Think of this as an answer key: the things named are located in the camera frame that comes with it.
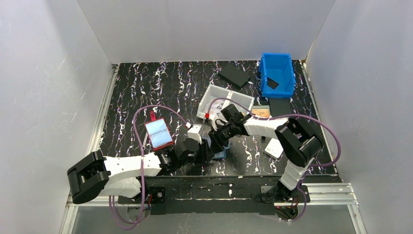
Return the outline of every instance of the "small white block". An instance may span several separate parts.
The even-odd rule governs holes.
[[[272,138],[265,148],[265,152],[273,158],[279,158],[283,152],[283,148],[279,140]]]

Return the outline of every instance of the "white backdrop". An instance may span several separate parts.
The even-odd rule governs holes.
[[[78,0],[112,63],[305,59],[335,0]]]
[[[56,234],[111,64],[76,0],[0,5],[0,233]]]
[[[337,0],[307,60],[368,233],[412,233],[412,42],[413,1]]]

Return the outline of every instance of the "table surface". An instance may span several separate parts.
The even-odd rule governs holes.
[[[252,74],[250,82],[242,89],[228,84],[218,77],[219,70],[231,63],[237,68]],[[261,78],[257,75],[259,61],[196,61],[162,63],[122,63],[116,77],[113,95],[100,139],[100,150],[105,156],[140,155],[138,143],[132,134],[134,112],[145,105],[160,104],[178,111],[190,122],[197,120],[198,104],[209,84],[225,87],[254,97],[254,105],[269,105],[268,99],[261,97]],[[301,69],[299,60],[293,61],[296,86],[289,102],[291,113],[317,118],[314,101]],[[145,136],[144,123],[150,121],[149,110],[137,118],[141,140]],[[156,117],[164,117],[176,144],[186,136],[186,128],[178,117],[167,110],[155,109]],[[322,135],[321,128],[310,123],[316,132]],[[204,167],[185,166],[171,176],[246,176],[246,175],[282,175],[287,163],[283,154],[273,159],[264,153],[269,140],[261,142],[258,136],[241,136],[231,139],[231,148],[227,157],[213,160]],[[150,151],[149,141],[146,152]],[[331,162],[326,147],[317,156],[316,163]],[[335,174],[333,167],[315,168],[311,174]]]

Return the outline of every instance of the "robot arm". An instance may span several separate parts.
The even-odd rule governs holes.
[[[251,115],[243,116],[233,104],[225,107],[221,113],[227,122],[209,133],[211,151],[222,151],[228,145],[229,138],[234,135],[277,138],[288,162],[277,190],[270,196],[275,195],[284,200],[291,198],[305,171],[323,147],[314,129],[303,118],[259,120]]]
[[[144,156],[146,176],[165,175],[183,165],[205,164],[216,153],[225,150],[229,139],[236,135],[259,135],[277,138],[288,158],[284,174],[277,190],[271,191],[279,199],[288,200],[296,190],[308,166],[322,149],[322,143],[305,119],[258,120],[244,116],[233,104],[221,111],[224,125],[216,126],[202,138],[201,126],[194,125],[188,131],[183,144],[168,147]],[[140,194],[141,156],[108,157],[93,152],[67,172],[73,203],[91,201],[98,195],[122,195],[135,197]]]

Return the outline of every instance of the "white box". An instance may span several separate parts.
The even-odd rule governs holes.
[[[238,92],[210,84],[208,88],[206,89],[206,92],[204,96],[202,97],[201,102],[199,103],[198,112],[196,113],[196,116],[199,118],[205,119],[205,114],[208,111],[208,107],[211,104],[212,100],[216,98],[225,98],[225,97],[238,102],[239,104],[248,108],[248,110],[251,110],[252,106],[254,105],[254,98],[251,96],[240,94]],[[232,102],[228,100],[216,101],[216,103],[213,104],[213,106],[211,107],[211,110],[209,113],[209,119],[215,119],[215,115],[219,117],[221,113],[220,110],[225,108],[231,103]],[[247,114],[247,111],[244,110],[242,107],[238,106],[237,104],[234,104],[234,105],[244,115]]]

